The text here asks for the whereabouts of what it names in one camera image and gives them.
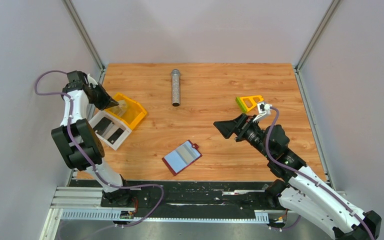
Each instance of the white box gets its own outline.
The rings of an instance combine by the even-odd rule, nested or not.
[[[91,120],[89,120],[89,124],[92,128],[94,128],[103,118],[109,119],[112,124],[105,130],[102,135],[96,134],[96,136],[101,139],[105,144],[110,146],[112,149],[117,150],[120,145],[126,140],[126,138],[132,133],[132,130],[121,120],[113,117],[106,111],[98,111]],[[115,142],[109,142],[108,138],[116,132],[117,129],[122,129],[124,132],[117,138]]]

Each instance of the floor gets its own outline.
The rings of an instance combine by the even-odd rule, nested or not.
[[[181,72],[178,107],[171,104],[173,69]],[[106,161],[125,179],[274,181],[265,157],[245,141],[224,139],[213,126],[242,113],[235,97],[262,95],[280,110],[278,123],[290,138],[289,148],[325,180],[291,64],[110,64],[103,86],[111,96],[123,93],[148,111],[117,151],[104,145]],[[260,127],[265,129],[273,118],[261,121]],[[173,176],[162,157],[187,140],[199,145],[203,157]],[[91,177],[79,172],[77,178]]]

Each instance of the metal cylinder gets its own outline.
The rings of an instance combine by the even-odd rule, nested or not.
[[[171,71],[171,104],[174,107],[180,106],[180,71]]]

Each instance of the cable clip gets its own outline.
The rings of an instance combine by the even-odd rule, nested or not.
[[[356,210],[353,209],[352,212],[349,215],[351,215],[351,217],[354,217],[354,215],[356,215],[356,214],[357,214]]]

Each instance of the green object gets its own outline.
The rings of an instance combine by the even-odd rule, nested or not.
[[[245,103],[242,102],[242,100],[237,96],[236,97],[236,103],[239,105],[240,110],[242,110],[243,113],[247,113],[247,107],[245,106]]]

